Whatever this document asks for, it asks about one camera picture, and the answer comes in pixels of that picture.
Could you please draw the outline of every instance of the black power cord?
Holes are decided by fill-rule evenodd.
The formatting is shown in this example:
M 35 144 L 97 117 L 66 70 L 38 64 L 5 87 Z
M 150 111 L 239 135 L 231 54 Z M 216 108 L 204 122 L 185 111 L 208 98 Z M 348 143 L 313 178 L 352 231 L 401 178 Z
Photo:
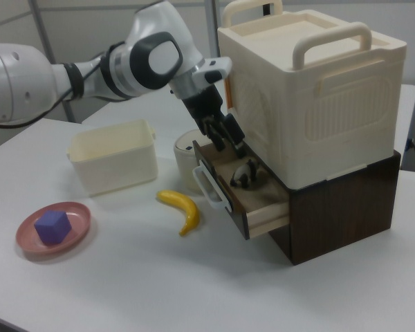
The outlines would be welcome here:
M 404 148 L 404 152 L 406 152 L 409 149 L 414 149 L 415 150 L 415 144 L 414 144 L 414 139 L 413 138 L 408 138 L 406 141 L 406 146 Z
M 91 76 L 97 69 L 99 69 L 100 67 L 100 62 L 95 65 L 94 68 L 92 68 L 85 76 L 83 76 L 83 80 L 86 80 L 89 76 Z M 33 118 L 32 120 L 23 122 L 23 123 L 19 123 L 19 124 L 0 124 L 0 129 L 17 129 L 17 128 L 23 128 L 29 125 L 32 125 L 33 123 L 36 123 L 38 120 L 41 120 L 42 118 L 44 118 L 45 116 L 47 116 L 55 107 L 57 107 L 60 102 L 62 102 L 64 100 L 64 98 L 66 98 L 68 96 L 69 93 L 71 93 L 73 90 L 73 88 L 71 87 L 70 89 L 68 89 L 65 93 L 63 93 L 60 98 L 54 103 L 54 105 L 47 111 L 43 112 L 42 114 L 40 114 L 39 116 L 36 116 L 35 118 Z

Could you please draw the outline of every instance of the storage box lid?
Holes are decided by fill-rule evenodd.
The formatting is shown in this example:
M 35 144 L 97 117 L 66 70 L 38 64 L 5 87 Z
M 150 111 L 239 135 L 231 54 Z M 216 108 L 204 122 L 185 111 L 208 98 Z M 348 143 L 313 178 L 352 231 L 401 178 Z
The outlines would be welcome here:
M 266 16 L 220 28 L 219 34 L 285 71 L 299 70 L 304 63 L 328 61 L 359 50 L 405 46 L 403 41 L 371 32 L 364 24 L 350 24 L 314 10 Z

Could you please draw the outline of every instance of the cylindrical container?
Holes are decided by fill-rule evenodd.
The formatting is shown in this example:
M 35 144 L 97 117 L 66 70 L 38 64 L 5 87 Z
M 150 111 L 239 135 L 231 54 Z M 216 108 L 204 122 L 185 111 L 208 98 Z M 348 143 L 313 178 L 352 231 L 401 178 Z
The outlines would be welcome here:
M 177 139 L 174 145 L 174 153 L 183 184 L 187 189 L 201 194 L 200 187 L 195 182 L 194 175 L 192 174 L 192 170 L 198 166 L 192 144 L 193 141 L 197 141 L 200 146 L 211 143 L 210 139 L 204 136 L 198 129 L 191 130 Z

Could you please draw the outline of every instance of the banana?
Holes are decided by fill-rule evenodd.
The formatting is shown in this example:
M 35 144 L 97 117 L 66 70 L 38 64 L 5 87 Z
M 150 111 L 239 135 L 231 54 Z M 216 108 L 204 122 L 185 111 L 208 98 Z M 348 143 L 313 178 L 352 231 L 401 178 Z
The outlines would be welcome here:
M 196 204 L 188 196 L 175 192 L 174 190 L 161 190 L 157 198 L 163 203 L 170 204 L 186 212 L 186 223 L 179 234 L 184 237 L 187 232 L 193 230 L 200 222 L 200 213 Z

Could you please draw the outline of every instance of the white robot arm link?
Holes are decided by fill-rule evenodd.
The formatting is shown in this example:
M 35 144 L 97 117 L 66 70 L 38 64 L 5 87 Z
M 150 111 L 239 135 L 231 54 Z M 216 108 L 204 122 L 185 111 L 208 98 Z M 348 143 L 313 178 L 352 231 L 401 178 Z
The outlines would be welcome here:
M 134 15 L 124 42 L 89 62 L 52 65 L 31 46 L 0 44 L 0 124 L 43 116 L 62 100 L 128 100 L 168 84 L 217 149 L 227 139 L 241 151 L 243 132 L 221 113 L 213 85 L 231 68 L 227 57 L 203 58 L 171 3 L 153 3 Z

